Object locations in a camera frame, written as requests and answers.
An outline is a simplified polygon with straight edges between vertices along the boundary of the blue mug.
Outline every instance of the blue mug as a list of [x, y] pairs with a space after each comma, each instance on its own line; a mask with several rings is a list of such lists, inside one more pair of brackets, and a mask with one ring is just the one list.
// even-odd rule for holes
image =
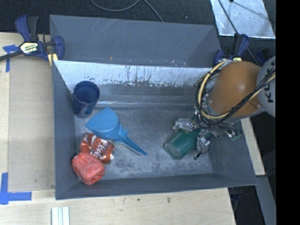
[[90, 81], [76, 84], [73, 91], [73, 112], [78, 117], [88, 117], [100, 97], [99, 87]]

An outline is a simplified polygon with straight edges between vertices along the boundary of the clamp label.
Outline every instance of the clamp label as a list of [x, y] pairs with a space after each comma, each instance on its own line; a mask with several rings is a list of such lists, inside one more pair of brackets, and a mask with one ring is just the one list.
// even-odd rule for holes
[[38, 44], [37, 43], [23, 43], [20, 46], [20, 49], [25, 54], [30, 54], [38, 51]]

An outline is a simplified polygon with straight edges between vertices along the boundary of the black cord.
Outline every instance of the black cord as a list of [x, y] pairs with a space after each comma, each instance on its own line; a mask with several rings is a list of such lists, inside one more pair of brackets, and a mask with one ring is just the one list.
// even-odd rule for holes
[[228, 114], [226, 116], [224, 116], [220, 120], [217, 120], [217, 119], [209, 120], [201, 115], [201, 107], [202, 107], [202, 100], [203, 100], [203, 94], [204, 94], [204, 93], [202, 93], [202, 97], [200, 98], [201, 103], [198, 105], [201, 122], [203, 122], [205, 125], [207, 125], [209, 127], [222, 124], [223, 121], [232, 117], [246, 102], [248, 102], [250, 100], [250, 98], [257, 91], [262, 89], [264, 86], [268, 85], [272, 81], [272, 80], [271, 81], [268, 81], [268, 80], [274, 75], [275, 72], [276, 72], [276, 69], [273, 69], [268, 75], [266, 75], [250, 94], [245, 96], [235, 107], [233, 107], [230, 111], [228, 111]]
[[[237, 29], [235, 28], [235, 26], [234, 26], [233, 22], [231, 21], [229, 15], [226, 13], [226, 10], [225, 10], [225, 8], [224, 8], [224, 6], [223, 6], [221, 0], [218, 0], [218, 2], [220, 3], [220, 6], [221, 6], [222, 10], [224, 11], [224, 13], [225, 13], [225, 15], [226, 15], [228, 21], [229, 21], [230, 24], [232, 25], [232, 28], [234, 29], [234, 31], [235, 31], [237, 34], [240, 34], [240, 33], [237, 31]], [[247, 47], [247, 51], [248, 51], [248, 53], [250, 54], [250, 56], [252, 57], [252, 59], [255, 61], [255, 63], [256, 63], [258, 66], [260, 66], [260, 64], [258, 63], [258, 61], [256, 60], [256, 58], [253, 56], [253, 54], [251, 53], [251, 51], [249, 50], [248, 47]]]

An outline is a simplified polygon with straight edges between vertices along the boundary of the gray bin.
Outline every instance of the gray bin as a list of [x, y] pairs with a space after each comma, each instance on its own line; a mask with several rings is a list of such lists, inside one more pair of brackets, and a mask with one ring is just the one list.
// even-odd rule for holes
[[[191, 118], [193, 84], [212, 67], [219, 49], [207, 25], [50, 16], [51, 36], [62, 36], [65, 56], [52, 66], [56, 199], [133, 195], [256, 184], [245, 137], [211, 139], [209, 152], [173, 160], [164, 150], [178, 118]], [[74, 85], [91, 80], [101, 97], [93, 114], [74, 116]], [[105, 175], [92, 186], [71, 167], [84, 124], [105, 106], [147, 156], [116, 144]]]

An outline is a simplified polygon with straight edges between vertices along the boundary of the soda can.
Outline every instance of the soda can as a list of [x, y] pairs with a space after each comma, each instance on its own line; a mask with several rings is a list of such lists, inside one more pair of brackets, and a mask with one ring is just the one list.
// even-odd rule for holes
[[80, 142], [80, 152], [88, 152], [103, 164], [109, 164], [113, 159], [114, 145], [92, 133], [85, 133]]

